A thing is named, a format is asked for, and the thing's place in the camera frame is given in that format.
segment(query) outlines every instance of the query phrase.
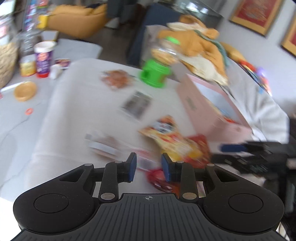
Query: white wall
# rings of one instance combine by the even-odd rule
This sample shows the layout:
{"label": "white wall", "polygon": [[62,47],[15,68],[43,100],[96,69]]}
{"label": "white wall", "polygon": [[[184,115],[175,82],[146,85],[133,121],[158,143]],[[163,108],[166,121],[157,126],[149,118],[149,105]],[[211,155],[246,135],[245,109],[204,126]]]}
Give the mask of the white wall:
{"label": "white wall", "polygon": [[266,37],[228,21],[239,0],[228,0],[221,11],[225,18],[218,30],[219,41],[238,49],[255,66],[268,75],[274,100],[288,114],[296,112],[296,58],[281,49],[280,43],[292,20],[296,4],[284,0],[277,19]]}

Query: pink box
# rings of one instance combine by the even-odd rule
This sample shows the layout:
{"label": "pink box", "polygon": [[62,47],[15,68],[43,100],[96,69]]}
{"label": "pink box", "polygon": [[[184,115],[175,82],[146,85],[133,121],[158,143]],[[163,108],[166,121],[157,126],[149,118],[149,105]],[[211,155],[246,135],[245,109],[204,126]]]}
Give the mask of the pink box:
{"label": "pink box", "polygon": [[[193,75],[183,74],[177,92],[196,134],[205,135],[209,141],[223,143],[241,143],[252,139],[252,129],[247,121],[219,87]],[[226,121],[207,99],[222,113],[227,113],[235,123]]]}

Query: wooden picture frame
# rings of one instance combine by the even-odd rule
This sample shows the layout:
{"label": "wooden picture frame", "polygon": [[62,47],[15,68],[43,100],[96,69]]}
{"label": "wooden picture frame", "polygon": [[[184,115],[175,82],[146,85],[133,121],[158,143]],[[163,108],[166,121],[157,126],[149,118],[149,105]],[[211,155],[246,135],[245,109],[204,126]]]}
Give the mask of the wooden picture frame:
{"label": "wooden picture frame", "polygon": [[284,49],[296,56],[296,14],[294,14],[293,20],[281,45]]}
{"label": "wooden picture frame", "polygon": [[230,21],[266,36],[284,0],[241,0]]}

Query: yellow label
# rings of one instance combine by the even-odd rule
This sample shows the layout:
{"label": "yellow label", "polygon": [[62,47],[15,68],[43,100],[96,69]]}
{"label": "yellow label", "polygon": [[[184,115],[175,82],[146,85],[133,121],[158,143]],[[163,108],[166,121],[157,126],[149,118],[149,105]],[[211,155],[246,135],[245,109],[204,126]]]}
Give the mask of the yellow label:
{"label": "yellow label", "polygon": [[27,77],[36,73],[36,62],[20,63],[20,75]]}

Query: marble table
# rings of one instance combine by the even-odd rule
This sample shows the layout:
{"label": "marble table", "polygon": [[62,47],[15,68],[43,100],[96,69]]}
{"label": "marble table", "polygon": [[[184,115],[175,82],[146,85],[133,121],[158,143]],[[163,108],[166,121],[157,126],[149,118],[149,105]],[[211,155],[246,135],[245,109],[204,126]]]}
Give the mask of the marble table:
{"label": "marble table", "polygon": [[[102,47],[81,41],[60,39],[54,50],[54,58],[69,58],[75,62],[82,58],[98,58]],[[56,80],[38,79],[36,75],[21,77],[15,73],[7,86],[1,89],[0,99],[0,240],[9,241],[20,229],[12,213],[14,200],[24,191],[24,170],[31,160],[35,143],[47,107],[56,84]],[[24,82],[33,81],[38,87],[37,94],[26,102],[18,102],[14,88]],[[33,109],[26,115],[28,108]]]}

